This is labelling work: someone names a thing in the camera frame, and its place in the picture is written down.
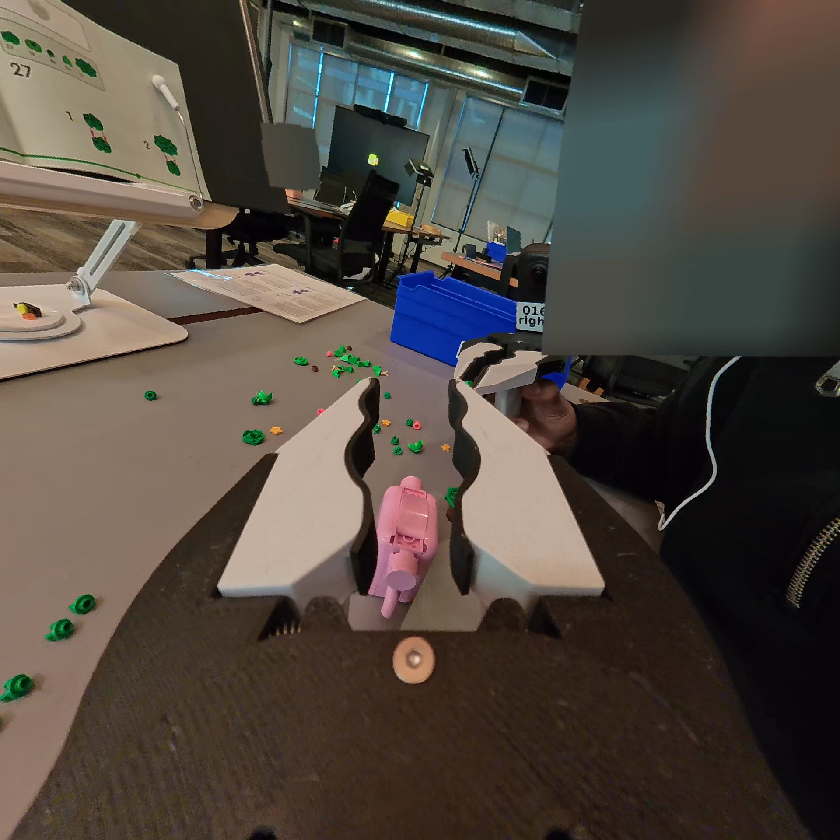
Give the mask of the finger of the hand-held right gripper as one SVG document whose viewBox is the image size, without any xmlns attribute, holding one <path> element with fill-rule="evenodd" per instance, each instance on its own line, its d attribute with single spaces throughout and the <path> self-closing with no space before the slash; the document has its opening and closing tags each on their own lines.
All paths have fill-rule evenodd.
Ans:
<svg viewBox="0 0 840 840">
<path fill-rule="evenodd" d="M 491 352 L 491 341 L 487 339 L 463 342 L 458 351 L 455 379 L 460 382 L 475 382 L 488 365 L 488 362 L 481 361 L 488 352 Z"/>
<path fill-rule="evenodd" d="M 473 381 L 473 390 L 480 395 L 496 394 L 534 383 L 543 353 L 537 350 L 517 350 L 490 364 Z"/>
</svg>

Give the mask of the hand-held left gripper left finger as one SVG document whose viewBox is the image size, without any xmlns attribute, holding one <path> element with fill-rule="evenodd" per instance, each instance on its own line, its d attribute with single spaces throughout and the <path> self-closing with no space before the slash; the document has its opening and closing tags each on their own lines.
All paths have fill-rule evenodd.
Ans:
<svg viewBox="0 0 840 840">
<path fill-rule="evenodd" d="M 224 596 L 283 595 L 299 609 L 365 595 L 377 562 L 375 512 L 364 475 L 375 460 L 380 383 L 360 380 L 276 452 L 217 588 Z"/>
</svg>

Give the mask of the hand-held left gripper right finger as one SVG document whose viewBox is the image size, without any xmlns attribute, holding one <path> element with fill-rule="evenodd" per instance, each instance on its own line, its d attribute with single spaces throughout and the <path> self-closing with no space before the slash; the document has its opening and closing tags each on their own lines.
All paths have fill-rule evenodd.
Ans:
<svg viewBox="0 0 840 840">
<path fill-rule="evenodd" d="M 448 384 L 461 476 L 449 537 L 453 580 L 485 604 L 599 597 L 605 583 L 549 457 L 466 383 Z"/>
</svg>

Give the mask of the pink brick toy with crank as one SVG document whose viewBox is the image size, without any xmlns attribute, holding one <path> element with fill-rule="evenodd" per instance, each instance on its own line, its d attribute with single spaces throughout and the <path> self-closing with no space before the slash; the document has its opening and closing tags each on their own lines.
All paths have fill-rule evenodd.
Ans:
<svg viewBox="0 0 840 840">
<path fill-rule="evenodd" d="M 419 478 L 405 477 L 386 490 L 375 532 L 377 564 L 369 595 L 382 599 L 381 615 L 390 618 L 399 604 L 414 600 L 438 548 L 437 502 Z"/>
</svg>

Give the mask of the person's right forearm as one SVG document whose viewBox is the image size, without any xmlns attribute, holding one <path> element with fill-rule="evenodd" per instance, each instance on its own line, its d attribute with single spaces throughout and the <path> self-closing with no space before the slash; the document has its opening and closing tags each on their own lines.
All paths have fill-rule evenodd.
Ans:
<svg viewBox="0 0 840 840">
<path fill-rule="evenodd" d="M 568 462 L 586 478 L 670 510 L 709 476 L 704 411 L 675 392 L 661 405 L 603 402 L 574 407 Z"/>
</svg>

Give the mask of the person's right hand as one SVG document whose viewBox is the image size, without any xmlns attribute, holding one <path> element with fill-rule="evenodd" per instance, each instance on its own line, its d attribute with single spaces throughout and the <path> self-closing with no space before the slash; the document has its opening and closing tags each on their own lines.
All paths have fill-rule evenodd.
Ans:
<svg viewBox="0 0 840 840">
<path fill-rule="evenodd" d="M 568 457 L 577 437 L 574 408 L 556 383 L 539 379 L 520 390 L 519 414 L 512 422 L 550 455 Z"/>
</svg>

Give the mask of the blue plastic bin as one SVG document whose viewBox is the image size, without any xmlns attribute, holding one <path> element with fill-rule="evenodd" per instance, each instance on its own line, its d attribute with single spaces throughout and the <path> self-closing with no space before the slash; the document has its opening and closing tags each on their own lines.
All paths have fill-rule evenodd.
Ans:
<svg viewBox="0 0 840 840">
<path fill-rule="evenodd" d="M 433 271 L 399 277 L 391 341 L 456 365 L 462 342 L 491 333 L 514 333 L 517 304 L 492 291 Z"/>
</svg>

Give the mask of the tall light stand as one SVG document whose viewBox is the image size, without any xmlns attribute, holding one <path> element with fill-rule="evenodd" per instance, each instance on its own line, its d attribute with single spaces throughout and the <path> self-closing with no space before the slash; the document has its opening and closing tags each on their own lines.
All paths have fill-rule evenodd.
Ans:
<svg viewBox="0 0 840 840">
<path fill-rule="evenodd" d="M 459 229 L 458 229 L 458 236 L 457 236 L 457 239 L 455 241 L 455 252 L 456 253 L 458 253 L 460 240 L 462 239 L 462 237 L 463 237 L 463 235 L 466 231 L 466 228 L 467 228 L 467 225 L 468 225 L 468 222 L 469 222 L 469 216 L 471 214 L 472 207 L 474 206 L 474 203 L 475 203 L 475 200 L 476 200 L 476 194 L 477 194 L 478 188 L 480 186 L 480 180 L 481 180 L 481 176 L 482 176 L 482 169 L 481 169 L 478 161 L 476 160 L 476 156 L 474 155 L 474 152 L 473 152 L 472 148 L 471 147 L 464 148 L 463 153 L 464 153 L 465 162 L 466 162 L 466 165 L 467 165 L 467 168 L 468 168 L 468 171 L 469 171 L 469 176 L 471 178 L 471 187 L 470 187 L 470 192 L 469 192 L 469 198 L 468 198 L 467 204 L 465 205 L 464 214 L 463 214 L 463 217 L 462 217 Z"/>
</svg>

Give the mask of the cluster of small green leaves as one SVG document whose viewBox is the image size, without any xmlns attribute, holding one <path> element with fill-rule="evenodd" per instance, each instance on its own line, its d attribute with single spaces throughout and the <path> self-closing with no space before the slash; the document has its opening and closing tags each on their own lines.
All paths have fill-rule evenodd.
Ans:
<svg viewBox="0 0 840 840">
<path fill-rule="evenodd" d="M 357 355 L 349 345 L 341 344 L 335 350 L 329 350 L 326 358 L 330 363 L 330 374 L 333 378 L 340 378 L 344 375 L 372 375 L 374 377 L 386 377 L 389 371 L 369 360 L 364 356 Z"/>
</svg>

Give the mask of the short light stand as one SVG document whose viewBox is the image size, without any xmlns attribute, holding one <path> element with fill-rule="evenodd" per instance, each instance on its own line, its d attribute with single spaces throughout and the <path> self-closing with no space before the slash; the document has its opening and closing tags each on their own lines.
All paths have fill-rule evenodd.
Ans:
<svg viewBox="0 0 840 840">
<path fill-rule="evenodd" d="M 424 191 L 433 184 L 434 172 L 426 163 L 418 159 L 409 159 L 404 164 L 404 169 L 408 176 L 416 181 L 416 186 L 419 188 L 415 207 L 415 217 L 417 217 L 422 208 Z"/>
</svg>

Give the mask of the black office chair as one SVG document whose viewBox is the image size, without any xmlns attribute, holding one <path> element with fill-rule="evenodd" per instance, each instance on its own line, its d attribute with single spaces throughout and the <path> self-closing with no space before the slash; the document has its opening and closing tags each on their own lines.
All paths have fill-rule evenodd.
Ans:
<svg viewBox="0 0 840 840">
<path fill-rule="evenodd" d="M 343 285 L 363 269 L 375 267 L 383 240 L 382 226 L 398 189 L 396 182 L 370 170 L 347 217 L 305 214 L 302 243 L 277 243 L 273 249 L 296 260 L 307 273 Z"/>
</svg>

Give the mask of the black monitor screen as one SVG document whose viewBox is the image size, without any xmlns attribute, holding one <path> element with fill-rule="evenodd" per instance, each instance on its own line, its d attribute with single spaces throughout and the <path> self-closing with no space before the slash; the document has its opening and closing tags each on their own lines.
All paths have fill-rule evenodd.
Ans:
<svg viewBox="0 0 840 840">
<path fill-rule="evenodd" d="M 396 201 L 413 205 L 417 180 L 406 171 L 410 160 L 425 161 L 429 136 L 366 117 L 342 106 L 334 110 L 328 170 L 359 193 L 371 170 L 399 185 Z"/>
</svg>

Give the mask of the laminated paper sheet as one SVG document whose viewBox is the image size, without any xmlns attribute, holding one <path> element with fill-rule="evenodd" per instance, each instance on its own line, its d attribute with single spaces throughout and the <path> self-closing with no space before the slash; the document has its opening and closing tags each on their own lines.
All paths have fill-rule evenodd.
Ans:
<svg viewBox="0 0 840 840">
<path fill-rule="evenodd" d="M 284 266 L 265 264 L 172 272 L 185 283 L 302 324 L 362 301 L 362 296 Z"/>
</svg>

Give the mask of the row of green round studs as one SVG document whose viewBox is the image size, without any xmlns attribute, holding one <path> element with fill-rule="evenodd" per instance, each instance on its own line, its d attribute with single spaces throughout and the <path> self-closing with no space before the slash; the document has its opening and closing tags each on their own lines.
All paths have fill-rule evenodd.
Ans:
<svg viewBox="0 0 840 840">
<path fill-rule="evenodd" d="M 94 594 L 85 593 L 76 597 L 66 608 L 69 615 L 52 622 L 43 640 L 47 644 L 63 644 L 77 635 L 78 619 L 88 616 L 98 607 Z M 39 678 L 34 673 L 21 672 L 2 681 L 1 704 L 12 704 L 31 696 L 37 688 Z"/>
</svg>

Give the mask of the black board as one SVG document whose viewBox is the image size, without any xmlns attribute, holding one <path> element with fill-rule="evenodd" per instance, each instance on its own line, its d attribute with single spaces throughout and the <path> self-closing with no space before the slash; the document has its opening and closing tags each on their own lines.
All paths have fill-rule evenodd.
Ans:
<svg viewBox="0 0 840 840">
<path fill-rule="evenodd" d="M 174 61 L 211 199 L 285 213 L 269 183 L 261 126 L 271 114 L 257 40 L 245 1 L 68 1 L 116 35 Z"/>
</svg>

